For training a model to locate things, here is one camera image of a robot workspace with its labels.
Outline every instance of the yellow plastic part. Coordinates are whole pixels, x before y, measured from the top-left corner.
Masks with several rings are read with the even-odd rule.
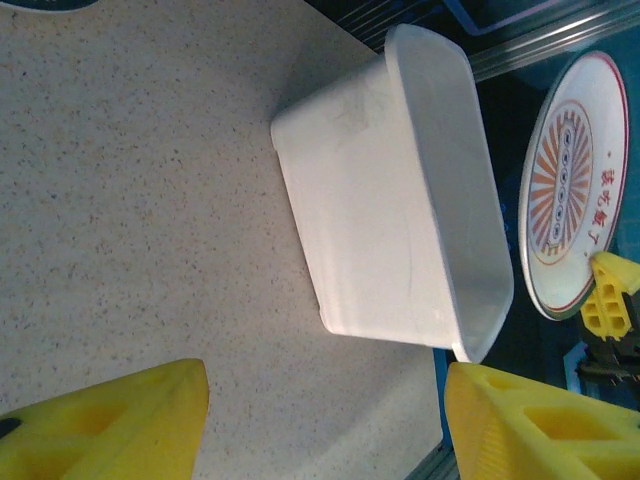
[[[633,295],[640,288],[640,265],[609,252],[591,258],[596,287],[580,309],[585,327],[606,340],[620,340],[631,329],[622,293]]]
[[[0,417],[2,480],[187,480],[207,415],[201,360],[168,363]]]
[[[640,479],[640,413],[454,363],[445,406],[462,480]]]

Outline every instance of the white plate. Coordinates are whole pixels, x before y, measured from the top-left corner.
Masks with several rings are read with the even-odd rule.
[[[590,257],[609,247],[627,170],[624,83],[613,60],[573,62],[541,109],[524,165],[519,241],[529,294],[552,320],[570,317],[593,287]]]

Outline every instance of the orange sunburst pattern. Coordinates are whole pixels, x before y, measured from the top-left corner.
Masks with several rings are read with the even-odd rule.
[[[529,243],[544,264],[558,262],[582,225],[591,188],[593,145],[589,118],[573,100],[547,118],[531,176]]]

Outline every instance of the white plastic container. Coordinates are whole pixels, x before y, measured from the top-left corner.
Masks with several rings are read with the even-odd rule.
[[[271,133],[325,327],[481,361],[513,275],[462,50],[401,25]]]

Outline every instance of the granite countertop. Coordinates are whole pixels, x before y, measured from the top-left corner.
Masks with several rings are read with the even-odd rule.
[[[0,412],[200,357],[194,478],[407,475],[431,350],[324,330],[269,136],[372,56],[296,0],[0,9]]]

